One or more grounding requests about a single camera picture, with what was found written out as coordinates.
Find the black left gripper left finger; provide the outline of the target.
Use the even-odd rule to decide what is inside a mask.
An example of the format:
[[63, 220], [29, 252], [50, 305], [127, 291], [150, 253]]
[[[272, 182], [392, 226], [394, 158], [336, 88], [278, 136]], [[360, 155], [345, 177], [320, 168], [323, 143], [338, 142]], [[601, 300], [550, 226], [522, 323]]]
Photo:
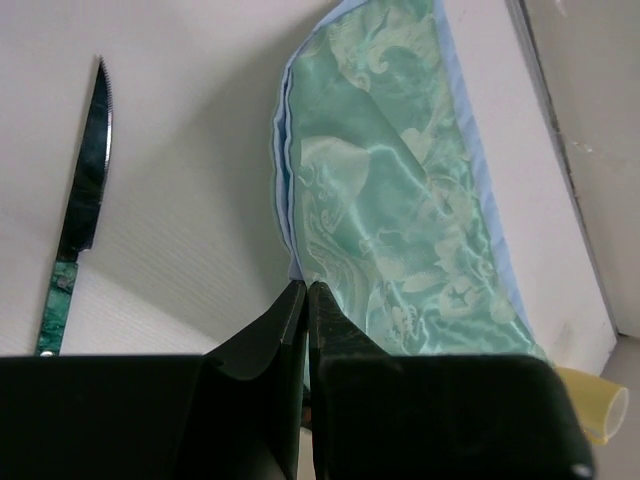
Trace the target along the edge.
[[207, 360], [215, 365], [215, 479], [295, 479], [306, 348], [306, 287], [292, 281]]

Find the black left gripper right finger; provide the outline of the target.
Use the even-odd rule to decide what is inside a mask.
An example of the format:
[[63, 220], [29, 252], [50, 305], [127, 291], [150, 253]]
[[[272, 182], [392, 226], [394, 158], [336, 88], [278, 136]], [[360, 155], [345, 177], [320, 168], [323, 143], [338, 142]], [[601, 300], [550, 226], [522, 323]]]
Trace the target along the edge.
[[309, 373], [313, 461], [318, 479], [409, 479], [415, 466], [403, 455], [402, 412], [394, 392], [399, 362], [337, 305], [330, 288], [309, 293]]

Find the green patterned cloth placemat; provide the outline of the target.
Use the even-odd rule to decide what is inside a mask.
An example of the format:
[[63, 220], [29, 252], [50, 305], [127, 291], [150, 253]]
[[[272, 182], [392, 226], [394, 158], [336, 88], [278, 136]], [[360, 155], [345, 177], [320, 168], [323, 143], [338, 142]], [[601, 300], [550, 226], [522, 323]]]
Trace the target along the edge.
[[290, 275], [394, 355], [543, 357], [440, 1], [342, 1], [272, 120]]

